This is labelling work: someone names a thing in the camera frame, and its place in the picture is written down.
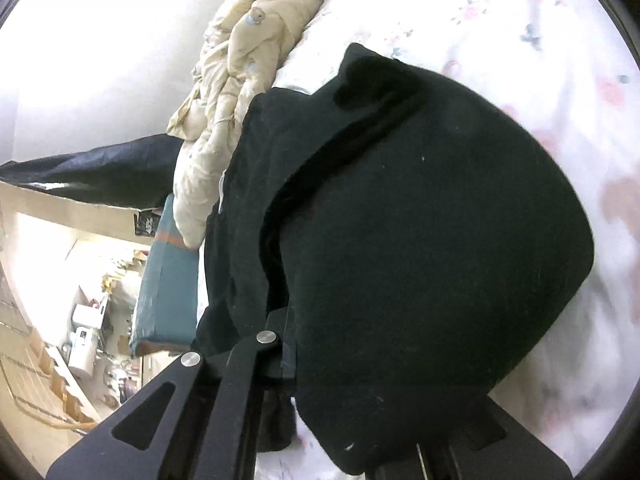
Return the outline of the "cream crumpled duvet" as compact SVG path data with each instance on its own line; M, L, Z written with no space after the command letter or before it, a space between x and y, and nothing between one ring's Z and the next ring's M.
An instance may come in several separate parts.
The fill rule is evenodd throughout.
M218 183L238 145L250 102L269 90L323 0L224 0L209 21L193 87L169 119L182 140L172 214L187 248L201 246Z

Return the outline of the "black printed bag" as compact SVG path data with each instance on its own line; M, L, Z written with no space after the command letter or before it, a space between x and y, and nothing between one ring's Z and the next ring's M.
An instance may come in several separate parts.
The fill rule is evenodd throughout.
M162 214L157 210L140 210L134 213L134 235L151 237L156 235Z

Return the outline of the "dark hanging garment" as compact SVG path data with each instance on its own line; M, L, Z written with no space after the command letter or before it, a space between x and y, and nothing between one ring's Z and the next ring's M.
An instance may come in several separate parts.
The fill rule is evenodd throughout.
M183 140L157 134L85 152L6 162L1 181L76 202L130 209L164 206Z

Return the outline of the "floral white bed sheet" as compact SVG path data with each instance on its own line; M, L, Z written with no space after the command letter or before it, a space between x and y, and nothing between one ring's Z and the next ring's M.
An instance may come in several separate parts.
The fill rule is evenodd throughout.
M598 478L639 379L639 70L625 41L598 0L324 0L276 85L318 90L353 42L484 96L572 181L593 270L492 396L577 478Z

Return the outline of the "teal bed frame padding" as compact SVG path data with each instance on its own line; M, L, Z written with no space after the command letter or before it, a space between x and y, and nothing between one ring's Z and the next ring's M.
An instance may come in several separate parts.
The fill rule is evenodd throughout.
M132 315L134 356L190 347L198 324L198 260L175 225L174 196L168 195Z

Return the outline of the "black pants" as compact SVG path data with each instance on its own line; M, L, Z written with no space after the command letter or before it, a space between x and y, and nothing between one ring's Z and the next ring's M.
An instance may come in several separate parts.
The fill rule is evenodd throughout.
M360 44L313 94L256 96L207 221L194 346L288 308L295 403L332 462L380 466L462 419L585 281L563 171L462 84Z

